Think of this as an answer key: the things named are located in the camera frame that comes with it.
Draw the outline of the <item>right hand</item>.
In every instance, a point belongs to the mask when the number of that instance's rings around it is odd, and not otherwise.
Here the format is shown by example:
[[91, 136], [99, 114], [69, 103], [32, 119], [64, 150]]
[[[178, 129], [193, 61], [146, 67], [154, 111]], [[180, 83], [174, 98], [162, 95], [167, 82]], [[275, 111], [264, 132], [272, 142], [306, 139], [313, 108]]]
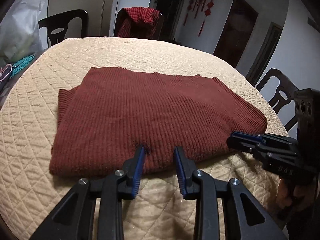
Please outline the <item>right hand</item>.
[[281, 209], [293, 207], [303, 210], [313, 204], [318, 196], [318, 183], [315, 181], [297, 184], [293, 189], [289, 182], [281, 178], [278, 186], [276, 202]]

